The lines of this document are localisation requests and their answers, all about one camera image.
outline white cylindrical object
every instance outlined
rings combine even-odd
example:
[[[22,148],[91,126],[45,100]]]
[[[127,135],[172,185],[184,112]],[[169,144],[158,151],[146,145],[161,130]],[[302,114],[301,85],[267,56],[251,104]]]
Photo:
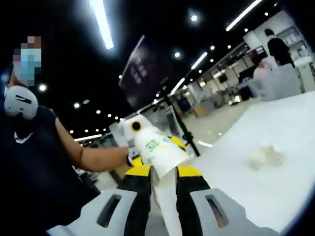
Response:
[[[154,126],[139,131],[134,141],[143,164],[152,165],[159,180],[189,159],[187,152],[178,147]]]

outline pole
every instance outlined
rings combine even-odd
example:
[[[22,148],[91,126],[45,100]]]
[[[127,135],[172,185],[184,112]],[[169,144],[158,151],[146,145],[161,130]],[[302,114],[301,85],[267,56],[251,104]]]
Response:
[[[163,95],[164,97],[164,101],[166,102],[166,104],[168,106],[172,106],[173,107],[173,104],[171,102],[171,100],[169,99],[169,97],[167,96],[166,92],[162,89],[161,90],[161,94]],[[183,133],[184,133],[184,136],[185,136],[185,140],[191,145],[193,151],[195,152],[196,156],[200,156],[200,152],[198,151],[195,143],[193,142],[193,136],[191,135],[191,132],[189,132],[187,130],[187,127],[186,125],[184,124],[184,122],[182,121],[181,117],[179,116],[179,114],[177,113],[176,109],[173,107],[173,110],[174,110],[174,114],[175,114],[175,117],[176,117],[176,120],[179,124],[179,126],[181,127],[181,129],[183,130]]]

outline display table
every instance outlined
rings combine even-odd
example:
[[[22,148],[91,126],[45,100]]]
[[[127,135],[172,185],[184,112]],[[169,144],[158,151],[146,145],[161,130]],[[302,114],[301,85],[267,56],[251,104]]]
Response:
[[[315,92],[309,92],[252,105],[193,166],[211,188],[241,204],[250,221],[281,232],[303,209],[315,182],[314,101]],[[254,171],[249,158],[265,145],[286,159]],[[171,187],[156,193],[169,233],[178,232]]]

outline blue face mask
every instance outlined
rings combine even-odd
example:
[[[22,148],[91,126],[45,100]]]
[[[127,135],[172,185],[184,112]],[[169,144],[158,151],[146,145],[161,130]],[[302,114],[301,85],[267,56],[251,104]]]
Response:
[[[26,86],[33,86],[35,80],[35,68],[41,68],[41,49],[22,48],[21,60],[14,61],[14,74],[16,78]]]

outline person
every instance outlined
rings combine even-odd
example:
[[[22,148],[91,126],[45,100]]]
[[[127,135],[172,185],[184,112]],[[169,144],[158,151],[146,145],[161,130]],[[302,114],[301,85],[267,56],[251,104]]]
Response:
[[[254,70],[253,73],[253,78],[254,79],[266,78],[271,70],[271,66],[268,63],[264,62],[259,55],[253,58],[252,61],[256,66],[256,69]]]
[[[34,85],[34,73],[28,72],[41,66],[40,52],[40,37],[28,39],[26,48],[21,46],[20,54],[14,55],[9,90]],[[128,147],[80,146],[47,107],[38,106],[36,116],[25,120],[6,116],[1,104],[1,192],[6,209],[2,223],[10,235],[20,231],[46,235],[46,230],[80,216],[82,206],[99,192],[85,185],[72,166],[105,172],[131,162]]]
[[[290,63],[295,68],[289,47],[280,38],[275,37],[275,33],[271,29],[265,29],[265,34],[269,38],[269,54],[275,58],[277,64],[286,65]]]

